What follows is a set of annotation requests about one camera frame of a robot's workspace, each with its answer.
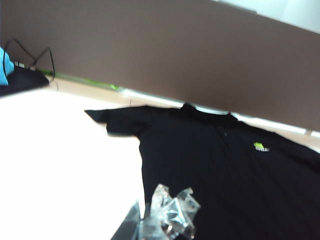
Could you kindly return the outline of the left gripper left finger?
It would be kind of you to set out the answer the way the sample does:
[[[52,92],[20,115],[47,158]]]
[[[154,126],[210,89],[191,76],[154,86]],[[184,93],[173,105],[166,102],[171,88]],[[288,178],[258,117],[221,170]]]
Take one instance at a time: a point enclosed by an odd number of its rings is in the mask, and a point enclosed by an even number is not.
[[[111,240],[138,240],[141,220],[140,205],[136,201],[127,212]]]

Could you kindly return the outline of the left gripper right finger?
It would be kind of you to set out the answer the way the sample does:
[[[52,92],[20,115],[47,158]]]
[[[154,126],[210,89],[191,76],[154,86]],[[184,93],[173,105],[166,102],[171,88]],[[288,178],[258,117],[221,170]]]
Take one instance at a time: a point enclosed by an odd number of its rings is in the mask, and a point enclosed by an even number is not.
[[[151,198],[149,214],[142,221],[142,239],[176,240],[179,236],[195,239],[193,220],[201,205],[193,193],[189,187],[171,197],[169,188],[158,184]]]

